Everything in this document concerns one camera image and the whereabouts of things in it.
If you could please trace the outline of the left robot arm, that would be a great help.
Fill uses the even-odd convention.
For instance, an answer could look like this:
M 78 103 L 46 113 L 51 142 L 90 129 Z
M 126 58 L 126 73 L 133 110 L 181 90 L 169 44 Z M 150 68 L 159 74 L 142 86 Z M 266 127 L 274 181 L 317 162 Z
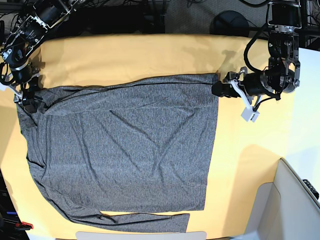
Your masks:
M 239 72 L 230 71 L 213 84 L 211 92 L 217 97 L 242 98 L 249 104 L 254 97 L 266 96 L 279 101 L 283 93 L 292 93 L 300 85 L 299 34 L 302 28 L 300 1 L 265 0 L 243 4 L 251 8 L 267 7 L 265 23 L 252 37 L 243 52 L 245 66 Z M 249 51 L 260 34 L 268 32 L 268 65 L 254 67 Z

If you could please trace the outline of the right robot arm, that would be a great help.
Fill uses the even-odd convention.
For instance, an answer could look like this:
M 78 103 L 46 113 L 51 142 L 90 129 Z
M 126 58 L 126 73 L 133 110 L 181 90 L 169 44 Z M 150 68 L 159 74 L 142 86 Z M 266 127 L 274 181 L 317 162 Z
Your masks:
M 40 70 L 30 62 L 31 54 L 70 14 L 85 4 L 83 0 L 38 0 L 22 21 L 4 36 L 0 22 L 0 84 L 14 92 L 14 103 L 29 113 L 37 111 Z

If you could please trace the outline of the black round arm base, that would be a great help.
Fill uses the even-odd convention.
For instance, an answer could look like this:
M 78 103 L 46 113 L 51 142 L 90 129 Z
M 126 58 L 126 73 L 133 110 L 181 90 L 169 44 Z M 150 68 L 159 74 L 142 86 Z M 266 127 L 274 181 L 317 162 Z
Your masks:
M 239 12 L 226 10 L 216 15 L 210 23 L 211 35 L 248 37 L 250 26 L 248 20 Z

